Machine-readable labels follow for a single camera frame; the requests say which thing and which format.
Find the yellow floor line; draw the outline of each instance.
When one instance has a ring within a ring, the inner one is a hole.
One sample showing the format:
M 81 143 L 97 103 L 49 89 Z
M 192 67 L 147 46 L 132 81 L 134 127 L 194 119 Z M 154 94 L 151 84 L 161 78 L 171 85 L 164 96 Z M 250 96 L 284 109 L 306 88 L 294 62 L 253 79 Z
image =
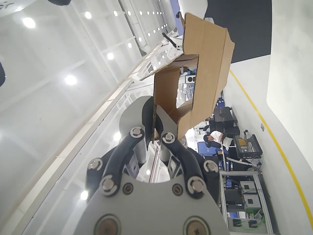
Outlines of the yellow floor line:
M 281 146 L 279 145 L 279 143 L 278 143 L 276 137 L 274 136 L 272 130 L 270 129 L 270 127 L 269 127 L 268 124 L 266 123 L 266 121 L 265 121 L 265 119 L 263 118 L 263 116 L 261 115 L 261 113 L 258 111 L 258 109 L 257 109 L 257 107 L 255 106 L 255 104 L 252 102 L 252 100 L 251 100 L 251 98 L 249 97 L 248 93 L 247 93 L 247 92 L 245 91 L 245 89 L 242 87 L 241 83 L 239 82 L 239 80 L 237 79 L 237 77 L 235 76 L 235 74 L 234 74 L 231 70 L 229 70 L 229 72 L 230 72 L 231 75 L 235 78 L 235 80 L 236 80 L 236 82 L 238 83 L 239 87 L 241 88 L 241 90 L 242 90 L 242 91 L 244 92 L 244 94 L 246 95 L 248 101 L 250 102 L 250 104 L 252 105 L 252 107 L 254 108 L 254 110 L 256 111 L 256 113 L 258 114 L 258 116 L 260 117 L 260 119 L 261 119 L 263 125 L 265 126 L 265 128 L 266 128 L 266 130 L 268 131 L 269 135 L 270 135 L 271 138 L 273 139 L 273 141 L 274 141 L 274 143 L 275 143 L 275 145 L 276 145 L 276 147 L 277 147 L 277 149 L 278 149 L 280 155 L 282 156 L 282 158 L 283 158 L 283 160 L 284 160 L 284 162 L 285 162 L 285 164 L 286 164 L 286 166 L 287 166 L 287 169 L 289 170 L 289 173 L 290 173 L 290 175 L 291 175 L 291 177 L 292 177 L 292 179 L 293 179 L 293 181 L 294 181 L 294 184 L 295 184 L 295 186 L 296 186 L 296 188 L 297 188 L 297 190 L 298 190 L 298 193 L 299 193 L 299 195 L 300 195 L 300 197 L 301 197 L 301 200 L 302 200 L 303 206 L 304 206 L 304 208 L 305 208 L 306 214 L 307 214 L 307 216 L 308 216 L 308 218 L 309 218 L 309 221 L 310 221 L 310 224 L 311 224 L 311 228 L 312 228 L 312 230 L 313 230 L 313 216 L 312 216 L 310 207 L 309 207 L 309 205 L 308 205 L 308 202 L 307 202 L 306 199 L 305 199 L 305 196 L 304 196 L 304 194 L 303 194 L 303 191 L 302 191 L 302 188 L 301 188 L 301 186 L 300 186 L 300 184 L 299 184 L 299 181 L 297 180 L 297 177 L 296 177 L 294 171 L 292 170 L 292 168 L 291 168 L 291 166 L 290 166 L 290 163 L 288 162 L 287 157 L 286 157 L 284 151 L 282 150 L 282 148 L 281 148 Z

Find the gray metal plate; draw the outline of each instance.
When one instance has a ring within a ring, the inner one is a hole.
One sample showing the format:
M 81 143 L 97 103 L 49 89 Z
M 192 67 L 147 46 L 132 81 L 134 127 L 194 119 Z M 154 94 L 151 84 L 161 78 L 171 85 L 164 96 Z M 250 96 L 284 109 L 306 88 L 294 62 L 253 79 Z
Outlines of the gray metal plate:
M 134 186 L 130 195 L 125 195 L 122 191 L 127 182 Z M 177 183 L 183 187 L 181 196 L 172 192 L 172 186 Z M 184 234 L 184 223 L 192 216 L 199 216 L 207 222 L 209 234 L 229 235 L 220 210 L 208 191 L 205 189 L 202 199 L 192 199 L 186 193 L 182 175 L 164 183 L 143 183 L 123 174 L 121 189 L 114 197 L 105 197 L 97 190 L 74 235 L 94 234 L 95 224 L 106 214 L 118 217 L 121 235 Z

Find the corrugated cardboard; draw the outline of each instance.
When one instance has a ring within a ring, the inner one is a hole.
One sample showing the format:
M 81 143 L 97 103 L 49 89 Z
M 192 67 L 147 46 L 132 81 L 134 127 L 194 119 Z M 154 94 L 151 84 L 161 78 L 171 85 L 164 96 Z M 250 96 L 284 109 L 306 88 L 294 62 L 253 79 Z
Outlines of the corrugated cardboard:
M 186 14 L 184 54 L 150 74 L 154 74 L 154 103 L 177 123 L 178 139 L 212 115 L 226 86 L 234 46 L 226 28 Z M 176 108 L 179 67 L 192 65 L 197 65 L 193 100 Z

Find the white wall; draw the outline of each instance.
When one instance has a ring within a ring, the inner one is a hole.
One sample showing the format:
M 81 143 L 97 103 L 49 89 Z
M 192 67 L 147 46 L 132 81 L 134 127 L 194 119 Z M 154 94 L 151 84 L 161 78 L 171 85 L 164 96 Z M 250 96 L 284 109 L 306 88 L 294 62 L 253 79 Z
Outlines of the white wall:
M 313 7 L 308 6 L 310 1 L 272 0 L 267 102 L 313 169 L 313 150 L 307 145 L 313 120 Z M 291 112 L 298 116 L 290 117 Z
M 263 150 L 262 171 L 281 234 L 313 234 L 308 218 L 308 216 L 312 217 L 313 211 L 313 171 L 291 136 L 267 105 L 269 61 L 270 56 L 263 56 L 231 65 L 231 71 L 256 106 L 259 114 L 231 73 L 228 75 L 228 83 L 224 89 L 225 102 L 227 106 L 232 106 L 241 132 L 247 129 L 249 133 L 254 133 Z M 307 206 L 310 208 L 307 209 L 308 213 L 270 132 L 266 128 L 264 132 L 261 130 L 261 124 L 264 126 L 266 124 L 261 121 L 260 115 L 272 131 L 278 146 L 281 147 L 282 153 L 292 168 L 291 171 L 294 172 L 299 182 Z

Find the power outlet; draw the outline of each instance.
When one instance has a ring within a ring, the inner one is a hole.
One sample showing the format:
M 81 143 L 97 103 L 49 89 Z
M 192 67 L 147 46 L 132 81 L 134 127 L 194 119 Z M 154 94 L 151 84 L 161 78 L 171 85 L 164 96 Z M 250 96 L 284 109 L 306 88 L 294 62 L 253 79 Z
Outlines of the power outlet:
M 257 224 L 257 221 L 256 220 L 250 220 L 250 221 L 248 221 L 248 224 L 249 224 L 249 228 L 255 228 L 255 224 Z
M 241 219 L 233 219 L 234 227 L 241 227 Z

